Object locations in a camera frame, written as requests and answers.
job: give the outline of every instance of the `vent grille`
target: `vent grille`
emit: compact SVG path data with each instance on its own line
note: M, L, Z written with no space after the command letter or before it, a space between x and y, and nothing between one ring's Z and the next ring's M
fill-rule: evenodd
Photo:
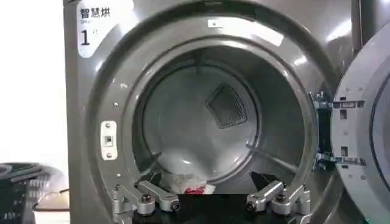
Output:
M247 121L247 114L242 100L237 92L225 83L221 84L207 99L206 107L221 129Z

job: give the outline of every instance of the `plastic bag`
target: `plastic bag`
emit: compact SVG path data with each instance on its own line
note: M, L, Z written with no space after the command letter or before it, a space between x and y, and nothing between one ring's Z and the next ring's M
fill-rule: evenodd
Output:
M207 184L207 180L196 175L173 175L164 173L161 186L175 194L212 194L214 185Z

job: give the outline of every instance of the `red object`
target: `red object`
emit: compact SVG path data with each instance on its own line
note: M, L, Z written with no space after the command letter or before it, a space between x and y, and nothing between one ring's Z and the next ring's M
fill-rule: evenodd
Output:
M187 188L184 191L184 194L204 194L206 187L199 187L195 190L192 190L191 188Z

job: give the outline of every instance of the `white wall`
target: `white wall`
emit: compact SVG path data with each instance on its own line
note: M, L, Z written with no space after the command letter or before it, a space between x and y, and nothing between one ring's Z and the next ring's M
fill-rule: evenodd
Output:
M2 1L0 163L68 174L62 0Z

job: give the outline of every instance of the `dryer drum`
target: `dryer drum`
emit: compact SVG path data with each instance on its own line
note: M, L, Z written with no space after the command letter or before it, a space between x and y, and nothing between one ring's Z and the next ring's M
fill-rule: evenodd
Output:
M155 164L198 175L222 194L256 191L251 172L294 178L302 111L287 79L261 57L227 46L196 49L164 65L140 97L133 125L140 172Z

